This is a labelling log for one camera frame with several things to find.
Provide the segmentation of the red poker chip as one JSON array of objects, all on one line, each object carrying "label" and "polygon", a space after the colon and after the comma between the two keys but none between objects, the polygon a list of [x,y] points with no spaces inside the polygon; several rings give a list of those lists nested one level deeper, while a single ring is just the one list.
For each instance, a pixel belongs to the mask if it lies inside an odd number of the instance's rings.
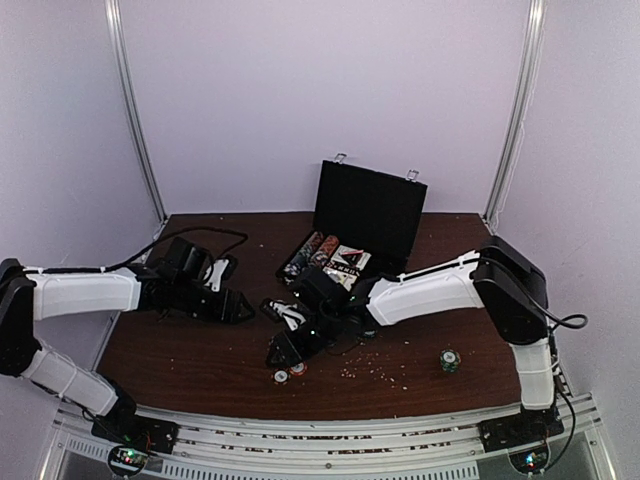
[{"label": "red poker chip", "polygon": [[301,376],[307,371],[307,365],[304,362],[301,362],[297,365],[294,365],[289,368],[289,373],[292,376]]}]

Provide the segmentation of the brown black 100 chip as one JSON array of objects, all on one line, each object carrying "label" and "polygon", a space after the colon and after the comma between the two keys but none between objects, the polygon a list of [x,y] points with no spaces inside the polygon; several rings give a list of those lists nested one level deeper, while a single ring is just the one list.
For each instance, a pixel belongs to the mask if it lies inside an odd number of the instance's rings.
[{"label": "brown black 100 chip", "polygon": [[272,380],[276,385],[285,385],[290,380],[290,373],[286,370],[276,370],[272,375]]}]

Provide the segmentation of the black poker set case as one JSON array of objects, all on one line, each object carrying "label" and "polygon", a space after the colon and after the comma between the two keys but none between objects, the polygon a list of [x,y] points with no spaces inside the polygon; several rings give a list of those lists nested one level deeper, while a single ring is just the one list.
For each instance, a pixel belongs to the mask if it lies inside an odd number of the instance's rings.
[{"label": "black poker set case", "polygon": [[322,162],[310,232],[276,271],[283,284],[283,269],[297,250],[319,231],[324,240],[336,236],[340,245],[371,254],[358,281],[378,274],[404,271],[417,235],[427,185],[411,169],[403,177],[347,164],[344,154]]}]

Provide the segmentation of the green poker chip stack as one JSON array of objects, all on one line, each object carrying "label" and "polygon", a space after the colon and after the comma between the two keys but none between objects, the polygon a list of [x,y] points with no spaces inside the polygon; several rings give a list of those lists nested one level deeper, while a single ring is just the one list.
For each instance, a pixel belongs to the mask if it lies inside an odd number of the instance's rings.
[{"label": "green poker chip stack", "polygon": [[439,360],[444,372],[456,373],[459,370],[461,357],[458,352],[451,349],[442,350]]}]

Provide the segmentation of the triangular all-in button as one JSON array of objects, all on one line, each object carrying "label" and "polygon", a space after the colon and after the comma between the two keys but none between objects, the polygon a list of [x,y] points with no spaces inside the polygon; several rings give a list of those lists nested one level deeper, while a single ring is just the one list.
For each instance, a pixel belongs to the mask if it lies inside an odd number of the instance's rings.
[{"label": "triangular all-in button", "polygon": [[340,262],[357,268],[363,268],[370,257],[370,254],[362,249],[355,249],[345,245],[340,245],[336,254]]}]

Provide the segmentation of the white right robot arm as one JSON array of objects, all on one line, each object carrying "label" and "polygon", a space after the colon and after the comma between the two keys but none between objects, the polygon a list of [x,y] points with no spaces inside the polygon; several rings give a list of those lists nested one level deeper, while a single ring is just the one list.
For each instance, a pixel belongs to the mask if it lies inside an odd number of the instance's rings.
[{"label": "white right robot arm", "polygon": [[546,279],[502,238],[492,236],[440,265],[360,279],[350,289],[309,267],[292,290],[295,304],[266,299],[261,305],[285,325],[269,342],[268,367],[305,362],[350,329],[368,333],[430,314],[483,309],[515,358],[524,411],[514,417],[513,433],[530,442],[550,426],[555,393]]}]

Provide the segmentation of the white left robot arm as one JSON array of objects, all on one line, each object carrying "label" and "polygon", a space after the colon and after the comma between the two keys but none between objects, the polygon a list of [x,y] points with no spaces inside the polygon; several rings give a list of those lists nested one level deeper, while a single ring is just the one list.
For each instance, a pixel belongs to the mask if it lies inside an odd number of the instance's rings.
[{"label": "white left robot arm", "polygon": [[236,325],[255,311],[246,297],[223,286],[229,258],[208,269],[133,263],[110,269],[29,269],[16,259],[1,263],[1,373],[26,378],[103,417],[123,444],[137,442],[144,424],[135,402],[112,382],[81,368],[34,335],[37,321],[95,312],[176,311],[207,323]]}]

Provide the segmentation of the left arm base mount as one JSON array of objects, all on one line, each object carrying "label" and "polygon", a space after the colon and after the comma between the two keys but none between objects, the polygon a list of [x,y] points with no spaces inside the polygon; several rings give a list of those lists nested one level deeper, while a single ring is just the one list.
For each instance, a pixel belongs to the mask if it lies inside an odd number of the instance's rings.
[{"label": "left arm base mount", "polygon": [[117,479],[138,475],[148,461],[159,453],[171,454],[177,440],[179,425],[137,413],[137,404],[115,381],[116,402],[105,415],[84,412],[92,422],[91,434],[115,443],[107,454],[107,466]]}]

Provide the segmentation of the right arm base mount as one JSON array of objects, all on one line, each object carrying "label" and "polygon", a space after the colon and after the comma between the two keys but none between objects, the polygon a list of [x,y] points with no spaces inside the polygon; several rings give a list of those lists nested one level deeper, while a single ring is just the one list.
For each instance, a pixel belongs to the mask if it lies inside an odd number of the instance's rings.
[{"label": "right arm base mount", "polygon": [[479,437],[485,453],[505,451],[519,474],[542,475],[551,466],[549,440],[564,432],[556,402],[544,410],[527,410],[481,421]]}]

